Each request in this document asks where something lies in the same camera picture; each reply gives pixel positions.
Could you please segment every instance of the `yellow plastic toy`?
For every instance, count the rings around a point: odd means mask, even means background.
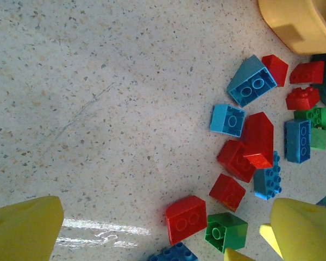
[[[326,0],[259,0],[263,18],[297,54],[326,53]]]
[[[283,260],[326,261],[326,207],[278,198],[270,219],[260,233]]]
[[[226,248],[224,251],[224,260],[223,261],[255,261],[252,258],[249,258],[237,251],[233,250],[232,248]]]
[[[0,260],[49,260],[64,214],[58,197],[0,208]]]

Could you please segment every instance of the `red 2x2 brick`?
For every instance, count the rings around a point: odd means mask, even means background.
[[[165,215],[171,245],[175,245],[208,226],[205,201],[197,196],[183,198],[171,204]]]
[[[262,63],[268,68],[278,87],[283,87],[289,65],[274,54],[262,57]]]
[[[249,183],[256,168],[243,156],[245,145],[238,140],[228,140],[217,156],[217,161],[234,177]]]
[[[299,64],[291,72],[290,83],[323,83],[324,61],[312,61],[306,64]]]
[[[244,195],[245,189],[233,178],[224,174],[220,174],[209,193],[209,196],[220,201],[233,212],[238,208]]]
[[[241,141],[245,144],[244,157],[256,169],[273,167],[274,126],[264,112],[246,119]]]
[[[310,110],[320,101],[319,90],[311,87],[302,90],[295,88],[287,95],[286,105],[288,110]]]

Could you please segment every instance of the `terrazzo floor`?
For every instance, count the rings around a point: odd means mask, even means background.
[[[208,196],[229,136],[212,133],[212,106],[242,61],[293,54],[256,1],[0,0],[0,207],[59,196],[65,221],[51,260],[146,260],[168,246],[164,211]],[[264,111],[283,156],[293,118],[288,82],[245,107]],[[326,151],[281,160],[277,196],[316,203],[326,195]],[[249,223],[241,253],[280,260],[259,235],[273,200],[253,182],[236,215]],[[222,260],[204,231],[184,240],[200,261]]]

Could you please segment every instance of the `light blue block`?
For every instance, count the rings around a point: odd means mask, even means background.
[[[171,248],[167,248],[159,255],[150,256],[147,261],[198,261],[183,243],[179,242]]]
[[[240,137],[245,120],[245,111],[231,105],[218,104],[214,107],[210,130]]]
[[[274,151],[273,167],[269,169],[256,170],[254,175],[255,195],[264,200],[269,200],[281,192],[280,156]]]
[[[285,158],[294,163],[310,159],[311,121],[286,121],[284,126]]]
[[[246,59],[230,81],[227,92],[241,106],[276,87],[267,67],[255,55]]]

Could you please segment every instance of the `red block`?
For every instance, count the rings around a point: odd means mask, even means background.
[[[289,65],[274,54],[262,57],[262,63],[268,68],[278,87],[283,87]]]
[[[244,143],[238,140],[228,140],[217,156],[217,161],[234,177],[249,183],[256,168],[247,158],[244,158],[244,152]]]
[[[171,245],[208,226],[205,201],[197,196],[183,198],[171,204],[165,212],[165,217]]]
[[[324,61],[299,64],[291,72],[290,83],[323,83]]]
[[[245,144],[244,157],[256,169],[273,167],[274,126],[264,112],[246,119],[241,141]]]
[[[287,95],[286,105],[288,110],[310,110],[320,101],[319,90],[312,86],[302,89],[295,88]]]
[[[240,201],[245,195],[245,188],[239,185],[233,178],[220,174],[209,196],[220,201],[227,208],[235,212]]]

